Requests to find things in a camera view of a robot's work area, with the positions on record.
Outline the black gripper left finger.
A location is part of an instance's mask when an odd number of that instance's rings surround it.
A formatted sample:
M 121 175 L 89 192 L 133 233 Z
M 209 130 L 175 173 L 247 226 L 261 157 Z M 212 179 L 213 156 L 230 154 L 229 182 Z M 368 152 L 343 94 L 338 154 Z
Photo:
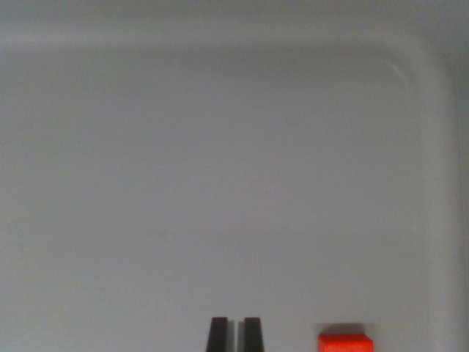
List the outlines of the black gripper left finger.
M 210 323 L 206 352 L 226 352 L 228 343 L 228 318 L 214 317 Z

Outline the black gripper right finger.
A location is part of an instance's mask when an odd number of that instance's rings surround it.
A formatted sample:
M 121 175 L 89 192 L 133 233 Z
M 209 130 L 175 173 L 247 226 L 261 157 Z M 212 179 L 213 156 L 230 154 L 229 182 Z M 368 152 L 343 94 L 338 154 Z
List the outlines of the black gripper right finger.
M 243 351 L 264 352 L 262 321 L 258 317 L 245 318 L 243 321 Z

